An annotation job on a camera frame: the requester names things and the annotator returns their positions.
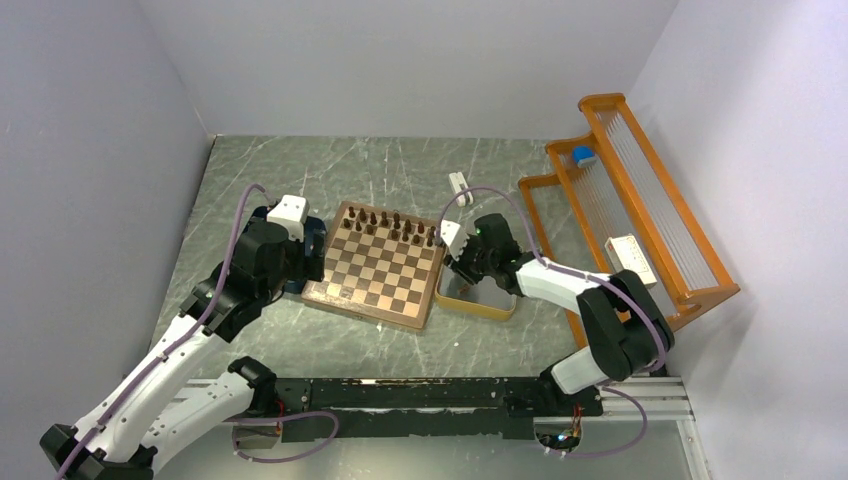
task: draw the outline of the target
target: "blue object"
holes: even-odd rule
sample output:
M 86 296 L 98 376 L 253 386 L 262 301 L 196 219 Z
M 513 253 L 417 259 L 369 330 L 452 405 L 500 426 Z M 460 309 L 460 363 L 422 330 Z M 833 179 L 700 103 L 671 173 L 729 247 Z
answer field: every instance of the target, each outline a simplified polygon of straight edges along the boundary
M 589 147 L 575 147 L 574 150 L 571 151 L 571 158 L 574 159 L 574 163 L 576 163 L 578 167 L 581 162 L 588 162 L 590 160 L 597 159 L 595 152 L 593 152 Z
M 323 233 L 326 238 L 327 226 L 320 218 L 306 217 L 306 222 L 304 222 L 303 224 L 303 253 L 307 257 L 311 257 L 313 254 L 312 242 L 315 238 L 315 232 Z M 300 295 L 303 292 L 303 287 L 305 286 L 306 280 L 302 280 L 300 282 L 289 281 L 286 282 L 284 290 L 286 293 L 294 293 L 296 295 Z

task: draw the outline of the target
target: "chessboard frame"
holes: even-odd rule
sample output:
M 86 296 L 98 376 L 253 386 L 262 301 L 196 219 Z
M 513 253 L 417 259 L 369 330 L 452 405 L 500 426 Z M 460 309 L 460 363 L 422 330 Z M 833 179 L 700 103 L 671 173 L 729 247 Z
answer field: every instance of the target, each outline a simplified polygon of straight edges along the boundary
M 417 225 L 418 222 L 421 222 L 426 228 L 429 228 L 431 226 L 437 226 L 437 222 L 434 220 L 407 214 L 395 209 L 344 201 L 336 211 L 336 216 L 333 219 L 332 226 L 327 231 L 327 240 L 325 242 L 327 249 L 332 248 L 331 246 L 336 240 L 336 236 L 338 234 L 339 229 L 342 228 L 342 221 L 347 215 L 348 209 L 350 207 L 353 207 L 354 210 L 356 210 L 357 212 L 361 208 L 364 208 L 367 212 L 386 211 L 390 217 L 395 212 L 397 212 L 400 214 L 401 222 L 405 221 L 406 219 L 409 219 L 413 225 Z M 435 299 L 436 285 L 438 283 L 439 273 L 442 268 L 442 260 L 444 259 L 445 255 L 445 247 L 444 245 L 440 245 L 439 242 L 434 244 L 433 247 L 426 248 L 433 248 L 434 256 L 429 274 L 427 276 L 427 281 L 421 293 L 422 298 L 418 315 L 415 317 L 404 315 L 402 313 L 392 312 L 389 310 L 384 310 L 371 305 L 353 303 L 348 299 L 341 299 L 339 297 L 329 297 L 323 292 L 316 292 L 316 285 L 322 282 L 308 282 L 306 284 L 306 287 L 303 289 L 301 297 L 303 298 L 303 301 L 305 303 L 319 308 L 325 308 L 335 312 L 354 315 L 358 318 L 368 318 L 371 320 L 390 322 L 394 325 L 410 328 L 415 331 L 421 331 L 426 325 L 427 319 L 430 316 L 430 311 L 432 309 L 433 301 Z

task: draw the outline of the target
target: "orange wooden shelf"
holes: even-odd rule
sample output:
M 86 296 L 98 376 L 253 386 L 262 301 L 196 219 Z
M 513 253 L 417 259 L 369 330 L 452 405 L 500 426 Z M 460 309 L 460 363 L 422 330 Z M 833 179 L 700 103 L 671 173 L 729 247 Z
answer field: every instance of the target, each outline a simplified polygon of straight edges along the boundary
M 634 234 L 659 282 L 651 294 L 672 330 L 679 330 L 739 291 L 677 185 L 620 93 L 590 95 L 579 103 L 589 124 L 582 137 L 556 140 L 546 150 L 547 175 L 518 182 L 542 250 L 556 260 L 533 200 L 535 188 L 561 186 L 598 271 L 611 272 L 603 243 Z M 600 159 L 578 168 L 575 147 Z M 567 312 L 578 347 L 586 346 L 579 317 Z

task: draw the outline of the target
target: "white box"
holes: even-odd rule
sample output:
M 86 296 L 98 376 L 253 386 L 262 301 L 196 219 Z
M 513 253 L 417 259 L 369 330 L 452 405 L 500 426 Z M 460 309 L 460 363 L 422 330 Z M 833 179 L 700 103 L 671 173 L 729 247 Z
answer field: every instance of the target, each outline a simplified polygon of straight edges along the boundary
M 648 259 L 642 252 L 639 242 L 633 235 L 625 235 L 623 237 L 608 238 L 604 243 L 607 255 L 612 263 L 612 268 L 616 272 L 622 270 L 632 270 L 639 275 L 642 283 L 646 287 L 651 288 L 657 283 L 657 277 L 654 276 L 651 265 L 648 264 Z

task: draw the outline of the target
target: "blue cap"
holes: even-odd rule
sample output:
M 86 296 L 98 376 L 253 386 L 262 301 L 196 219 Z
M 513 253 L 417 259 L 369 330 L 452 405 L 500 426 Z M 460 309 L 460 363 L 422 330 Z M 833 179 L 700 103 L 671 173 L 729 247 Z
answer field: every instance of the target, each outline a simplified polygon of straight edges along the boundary
M 580 160 L 585 160 L 594 156 L 595 152 L 593 152 L 589 147 L 575 147 L 574 150 L 571 151 L 571 158 L 573 158 L 577 163 L 580 163 Z

